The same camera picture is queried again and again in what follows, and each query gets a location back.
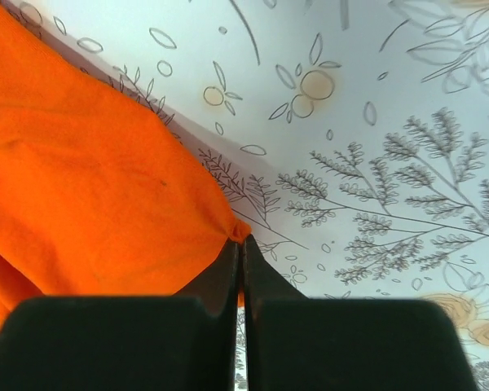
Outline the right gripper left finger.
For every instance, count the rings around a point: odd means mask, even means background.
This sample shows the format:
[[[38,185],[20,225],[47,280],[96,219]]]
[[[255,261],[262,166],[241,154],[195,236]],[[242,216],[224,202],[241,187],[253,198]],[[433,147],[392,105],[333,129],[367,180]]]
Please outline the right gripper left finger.
[[[0,390],[231,390],[240,247],[172,296],[36,297],[0,330]]]

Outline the orange t shirt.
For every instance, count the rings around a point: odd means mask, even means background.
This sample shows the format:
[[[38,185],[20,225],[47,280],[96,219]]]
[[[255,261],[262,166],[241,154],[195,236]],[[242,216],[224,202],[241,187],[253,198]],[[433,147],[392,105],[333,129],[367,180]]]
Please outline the orange t shirt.
[[[31,297],[174,294],[250,231],[156,114],[0,5],[0,328]]]

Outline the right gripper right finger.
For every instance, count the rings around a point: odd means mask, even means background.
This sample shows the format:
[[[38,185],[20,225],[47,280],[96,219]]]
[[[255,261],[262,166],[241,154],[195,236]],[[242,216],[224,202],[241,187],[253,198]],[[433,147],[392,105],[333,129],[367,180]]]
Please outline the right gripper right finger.
[[[305,297],[253,237],[241,262],[250,389],[476,389],[452,321],[432,301]]]

